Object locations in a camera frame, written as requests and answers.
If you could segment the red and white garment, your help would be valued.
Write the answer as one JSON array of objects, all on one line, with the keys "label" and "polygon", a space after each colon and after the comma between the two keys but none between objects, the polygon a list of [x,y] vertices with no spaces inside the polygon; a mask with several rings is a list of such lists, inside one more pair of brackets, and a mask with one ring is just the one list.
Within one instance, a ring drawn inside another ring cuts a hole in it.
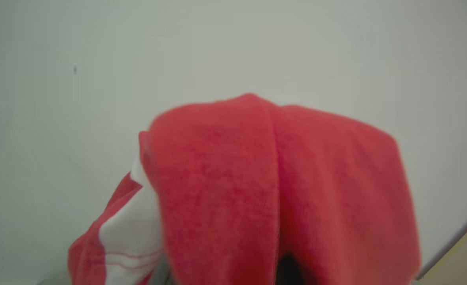
[{"label": "red and white garment", "polygon": [[183,105],[68,251],[71,285],[409,285],[420,268],[396,141],[254,94]]}]

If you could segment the dark skirting board strip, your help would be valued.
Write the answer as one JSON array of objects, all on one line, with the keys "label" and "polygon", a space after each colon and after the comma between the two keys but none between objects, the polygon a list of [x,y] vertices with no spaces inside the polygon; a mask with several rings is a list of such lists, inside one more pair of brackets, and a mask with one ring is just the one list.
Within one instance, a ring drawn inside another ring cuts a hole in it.
[{"label": "dark skirting board strip", "polygon": [[415,281],[420,281],[465,235],[467,234],[467,222],[465,222],[456,234],[433,256],[418,272]]}]

